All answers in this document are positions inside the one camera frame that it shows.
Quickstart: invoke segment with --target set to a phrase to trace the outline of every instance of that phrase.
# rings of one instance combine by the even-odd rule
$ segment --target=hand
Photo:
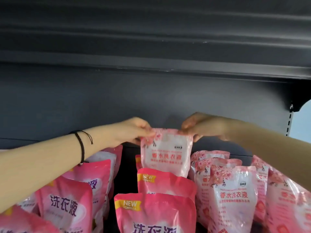
[[[217,136],[228,141],[229,127],[234,121],[238,120],[196,112],[183,122],[179,134],[194,136],[194,142],[203,136]]]
[[[123,142],[131,142],[140,145],[141,137],[154,136],[149,123],[141,118],[134,117],[119,123],[108,125],[113,138],[111,147]]]

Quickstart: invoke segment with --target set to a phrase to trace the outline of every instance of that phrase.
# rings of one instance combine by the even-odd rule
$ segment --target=black bracelet
[[[92,137],[91,137],[90,134],[88,134],[87,132],[82,131],[82,130],[76,130],[76,131],[72,131],[71,133],[69,133],[69,134],[74,134],[74,135],[77,137],[77,139],[78,139],[78,141],[79,141],[79,143],[80,143],[80,145],[81,145],[82,154],[81,154],[81,162],[79,163],[79,165],[82,165],[84,162],[86,162],[86,161],[84,161],[84,154],[85,154],[85,151],[84,151],[83,142],[82,142],[80,136],[78,135],[78,132],[84,132],[85,134],[87,134],[87,136],[89,137],[89,139],[90,139],[92,145],[93,145],[93,139],[92,139]]]

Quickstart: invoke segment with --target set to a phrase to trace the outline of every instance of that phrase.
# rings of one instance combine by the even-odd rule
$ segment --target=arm
[[[311,191],[306,175],[311,167],[311,144],[307,142],[251,123],[202,113],[187,118],[180,133],[194,135],[194,141],[202,136],[218,136],[237,143]]]
[[[85,159],[101,149],[152,135],[150,125],[139,118],[79,132]],[[81,161],[81,146],[74,134],[0,153],[0,213],[62,175]]]

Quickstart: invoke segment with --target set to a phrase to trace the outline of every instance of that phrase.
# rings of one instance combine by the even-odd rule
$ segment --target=light blue wall
[[[311,143],[311,100],[294,113],[290,137]]]

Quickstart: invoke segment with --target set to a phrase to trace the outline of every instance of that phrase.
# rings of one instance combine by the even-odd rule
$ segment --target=forearm
[[[85,158],[111,146],[110,125],[79,132]],[[0,153],[0,213],[62,175],[81,161],[81,146],[74,134]]]
[[[311,144],[241,121],[231,125],[228,139],[311,191]]]

